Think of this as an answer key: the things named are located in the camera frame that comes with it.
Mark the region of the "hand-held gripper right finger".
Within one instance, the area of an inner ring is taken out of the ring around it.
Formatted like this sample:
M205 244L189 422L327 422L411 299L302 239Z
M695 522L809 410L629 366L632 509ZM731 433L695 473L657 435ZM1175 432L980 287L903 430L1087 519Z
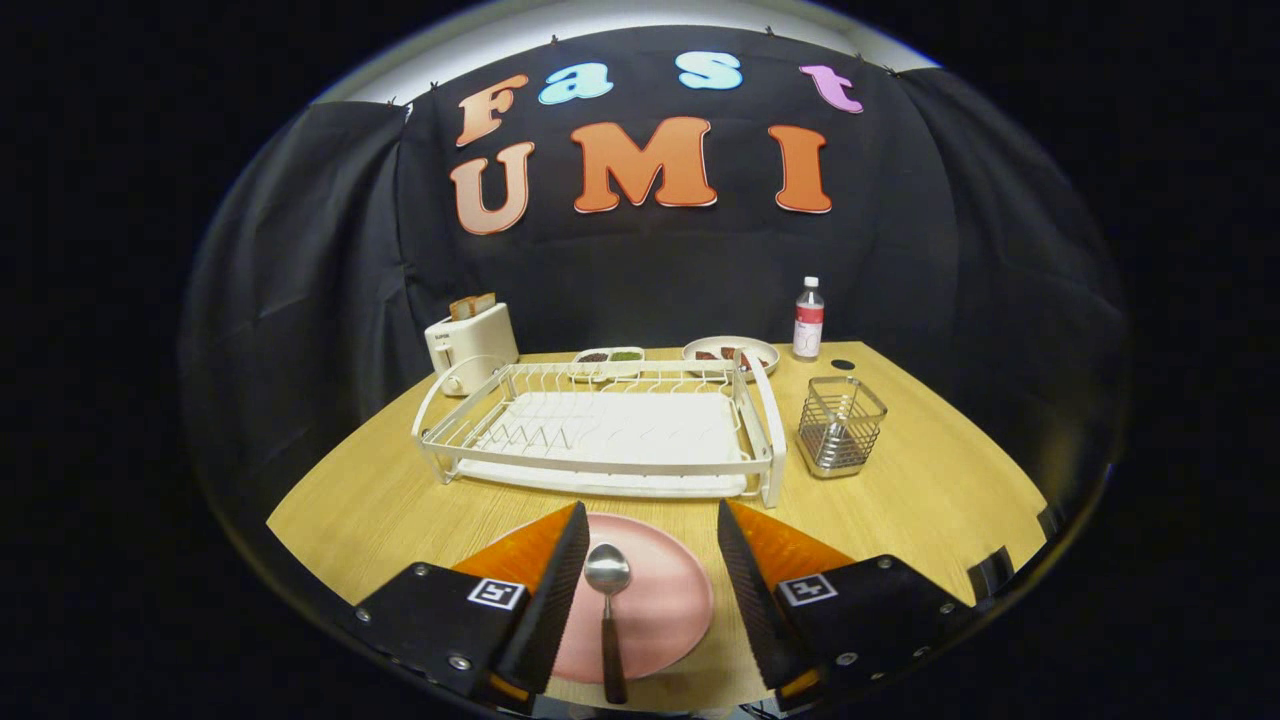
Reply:
M751 656L781 706L865 697L983 615L902 559L854 559L736 501L719 502L717 542Z

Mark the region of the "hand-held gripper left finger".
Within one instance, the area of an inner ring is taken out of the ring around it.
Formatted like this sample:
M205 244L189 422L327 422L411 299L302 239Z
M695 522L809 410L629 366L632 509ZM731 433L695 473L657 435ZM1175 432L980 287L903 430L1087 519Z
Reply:
M530 706L556 665L589 541L575 502L451 568L413 561L353 606L352 637L453 697Z

